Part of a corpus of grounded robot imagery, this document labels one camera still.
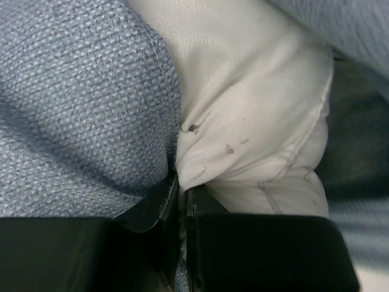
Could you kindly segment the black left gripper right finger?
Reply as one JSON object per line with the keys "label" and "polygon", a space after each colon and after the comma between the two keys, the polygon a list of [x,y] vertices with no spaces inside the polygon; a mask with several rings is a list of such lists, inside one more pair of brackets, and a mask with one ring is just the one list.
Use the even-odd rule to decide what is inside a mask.
{"label": "black left gripper right finger", "polygon": [[329,219],[232,214],[205,187],[187,193],[191,291],[359,291]]}

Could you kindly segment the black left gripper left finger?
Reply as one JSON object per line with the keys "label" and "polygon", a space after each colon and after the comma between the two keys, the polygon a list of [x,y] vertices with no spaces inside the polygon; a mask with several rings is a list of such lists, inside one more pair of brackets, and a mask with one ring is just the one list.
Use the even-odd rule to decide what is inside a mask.
{"label": "black left gripper left finger", "polygon": [[180,258],[172,176],[115,219],[2,218],[2,291],[173,291]]}

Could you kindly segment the blue-grey pillowcase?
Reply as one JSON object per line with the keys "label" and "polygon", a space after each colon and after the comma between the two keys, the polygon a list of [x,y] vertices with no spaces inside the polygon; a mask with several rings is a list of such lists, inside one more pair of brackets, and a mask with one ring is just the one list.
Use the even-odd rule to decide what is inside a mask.
{"label": "blue-grey pillowcase", "polygon": [[[267,2],[331,49],[322,218],[340,231],[359,291],[387,291],[388,2]],[[1,2],[1,219],[115,219],[176,176],[173,291],[191,291],[179,77],[130,3]]]}

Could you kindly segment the white pillow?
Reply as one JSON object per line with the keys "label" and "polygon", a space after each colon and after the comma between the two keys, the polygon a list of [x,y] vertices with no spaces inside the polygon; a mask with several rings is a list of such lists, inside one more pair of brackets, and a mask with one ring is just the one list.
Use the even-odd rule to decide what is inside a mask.
{"label": "white pillow", "polygon": [[182,191],[229,211],[328,216],[331,49],[267,1],[131,1],[165,40],[182,106]]}

